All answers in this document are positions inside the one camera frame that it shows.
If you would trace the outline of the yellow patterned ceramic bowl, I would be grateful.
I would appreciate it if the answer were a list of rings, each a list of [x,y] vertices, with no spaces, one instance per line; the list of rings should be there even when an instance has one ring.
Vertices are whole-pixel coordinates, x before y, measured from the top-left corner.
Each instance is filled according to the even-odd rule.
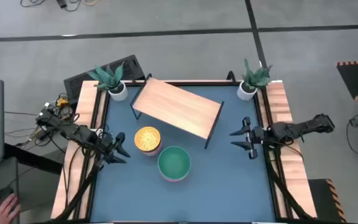
[[[139,150],[151,151],[161,141],[160,132],[151,126],[140,128],[134,137],[134,144]]]

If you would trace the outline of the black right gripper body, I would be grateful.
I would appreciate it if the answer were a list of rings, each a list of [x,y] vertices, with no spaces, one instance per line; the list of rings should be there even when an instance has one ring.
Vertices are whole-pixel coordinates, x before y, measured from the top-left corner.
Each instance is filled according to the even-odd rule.
[[[267,141],[269,137],[272,136],[272,133],[269,129],[264,129],[260,126],[251,128],[250,118],[246,116],[242,120],[243,127],[246,129],[246,142],[245,150],[249,152],[249,159],[256,159],[258,157],[258,152],[255,149],[255,144],[263,144],[264,141]]]

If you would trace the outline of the black perforated panel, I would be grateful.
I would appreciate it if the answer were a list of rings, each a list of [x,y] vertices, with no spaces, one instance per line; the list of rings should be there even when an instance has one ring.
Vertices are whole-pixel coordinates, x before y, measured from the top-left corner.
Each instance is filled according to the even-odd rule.
[[[115,71],[115,69],[117,69],[117,67],[121,64],[123,64],[124,69],[124,74],[122,77],[123,80],[145,80],[144,72],[135,55],[130,55],[128,57],[107,63],[102,65],[101,68],[103,70],[110,68],[112,71]],[[66,94],[70,99],[77,100],[79,98],[82,83],[84,81],[94,81],[94,79],[88,75],[88,72],[84,72],[79,75],[75,75],[74,77],[67,78],[63,81]]]

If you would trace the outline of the black computer mouse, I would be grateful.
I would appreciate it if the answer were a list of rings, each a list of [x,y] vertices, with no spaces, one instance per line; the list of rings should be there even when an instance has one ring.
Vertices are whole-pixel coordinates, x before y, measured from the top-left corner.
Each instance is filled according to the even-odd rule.
[[[0,190],[0,206],[3,203],[3,201],[5,201],[5,199],[7,199],[8,196],[10,196],[13,193],[14,193],[14,189],[12,187],[10,187],[10,186],[2,188]]]

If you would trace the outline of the person's hand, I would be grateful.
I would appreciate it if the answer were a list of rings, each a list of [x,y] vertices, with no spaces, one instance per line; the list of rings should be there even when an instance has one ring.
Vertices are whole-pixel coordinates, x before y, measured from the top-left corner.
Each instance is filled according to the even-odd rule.
[[[0,224],[11,224],[13,219],[19,215],[21,205],[17,201],[18,197],[15,194],[10,194],[0,204]]]

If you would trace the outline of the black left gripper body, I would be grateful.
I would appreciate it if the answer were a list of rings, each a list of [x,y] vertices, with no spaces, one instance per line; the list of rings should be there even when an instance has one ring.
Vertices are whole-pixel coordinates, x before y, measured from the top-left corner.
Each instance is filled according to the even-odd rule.
[[[114,155],[113,153],[113,138],[110,134],[104,134],[101,137],[101,153],[103,155],[103,160],[106,161],[106,156]]]

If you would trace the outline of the pink plastic bowl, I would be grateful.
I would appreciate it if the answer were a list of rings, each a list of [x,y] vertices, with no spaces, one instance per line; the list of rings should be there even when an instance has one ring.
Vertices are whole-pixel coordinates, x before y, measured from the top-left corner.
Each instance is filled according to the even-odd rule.
[[[184,175],[184,176],[182,176],[180,178],[174,179],[174,178],[168,177],[168,176],[166,176],[164,174],[161,174],[161,175],[165,180],[167,180],[169,182],[179,182],[179,181],[184,180],[187,177],[187,175]]]

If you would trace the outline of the artificial plant in white pot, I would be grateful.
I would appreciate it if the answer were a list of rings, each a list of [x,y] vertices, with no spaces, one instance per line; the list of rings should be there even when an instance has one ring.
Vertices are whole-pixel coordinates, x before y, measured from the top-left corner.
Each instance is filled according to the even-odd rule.
[[[94,70],[88,71],[87,74],[98,83],[94,86],[98,90],[107,91],[114,101],[124,101],[128,96],[126,84],[122,81],[124,74],[124,63],[121,63],[115,71],[107,66],[102,69],[95,66]]]
[[[270,83],[270,70],[272,66],[269,65],[266,68],[260,67],[253,72],[246,58],[244,59],[244,66],[246,68],[246,74],[242,75],[242,81],[237,89],[237,96],[241,100],[248,101],[252,99],[258,89]]]

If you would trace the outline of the green plastic bowl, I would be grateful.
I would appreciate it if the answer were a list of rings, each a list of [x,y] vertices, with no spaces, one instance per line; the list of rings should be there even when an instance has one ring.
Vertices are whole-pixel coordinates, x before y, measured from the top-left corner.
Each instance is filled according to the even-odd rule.
[[[157,165],[160,174],[177,179],[190,172],[191,157],[183,148],[170,146],[158,155]]]

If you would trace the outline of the wooden shelf with black frame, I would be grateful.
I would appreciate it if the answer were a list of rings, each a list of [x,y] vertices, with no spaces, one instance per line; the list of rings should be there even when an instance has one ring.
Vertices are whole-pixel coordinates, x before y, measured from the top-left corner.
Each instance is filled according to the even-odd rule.
[[[148,75],[130,107],[136,119],[142,114],[206,140],[208,147],[224,102],[215,102]]]

